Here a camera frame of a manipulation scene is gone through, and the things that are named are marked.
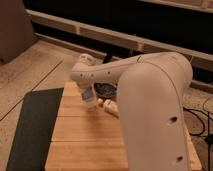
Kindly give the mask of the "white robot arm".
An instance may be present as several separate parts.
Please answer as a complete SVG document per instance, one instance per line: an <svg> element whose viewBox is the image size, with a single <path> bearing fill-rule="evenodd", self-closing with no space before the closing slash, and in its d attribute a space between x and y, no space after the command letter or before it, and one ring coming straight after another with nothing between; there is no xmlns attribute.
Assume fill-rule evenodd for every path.
<svg viewBox="0 0 213 171"><path fill-rule="evenodd" d="M177 52L142 54L90 66L83 54L71 71L80 87L116 83L129 171L191 171L183 94L193 71Z"/></svg>

